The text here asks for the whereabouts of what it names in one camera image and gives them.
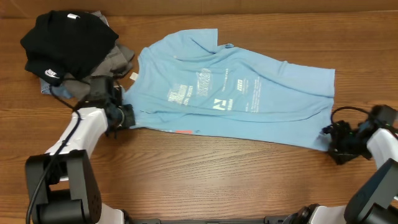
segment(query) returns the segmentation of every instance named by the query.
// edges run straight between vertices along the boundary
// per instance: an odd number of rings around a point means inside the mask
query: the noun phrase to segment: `light blue shirt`
[[[217,29],[183,30],[144,48],[125,94],[136,126],[327,150],[333,69],[218,45]]]

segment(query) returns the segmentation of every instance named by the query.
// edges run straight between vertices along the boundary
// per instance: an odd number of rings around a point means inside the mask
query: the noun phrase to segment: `clothing tag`
[[[138,78],[138,74],[135,73],[135,72],[133,72],[133,73],[131,74],[131,76],[130,76],[130,79],[132,79],[132,80],[134,80],[134,81],[136,81],[137,78]]]
[[[78,15],[74,15],[74,14],[72,14],[72,13],[69,13],[69,14],[68,14],[68,18],[76,19],[77,17],[80,18],[80,16],[78,16]]]

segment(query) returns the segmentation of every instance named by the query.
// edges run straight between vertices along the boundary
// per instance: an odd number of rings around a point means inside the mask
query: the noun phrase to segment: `wood grain tabletop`
[[[139,52],[183,29],[218,28],[219,44],[291,63],[335,68],[335,108],[398,109],[398,12],[109,17]],[[24,164],[44,153],[71,111],[40,93],[24,70],[20,39],[34,19],[0,20],[0,223],[23,223]],[[137,57],[134,71],[138,72]],[[121,84],[129,88],[133,81]],[[363,114],[342,111],[354,126]],[[337,166],[325,153],[271,142],[126,130],[102,136],[91,157],[104,203],[133,218],[262,218],[304,205],[344,205],[375,172],[374,161]]]

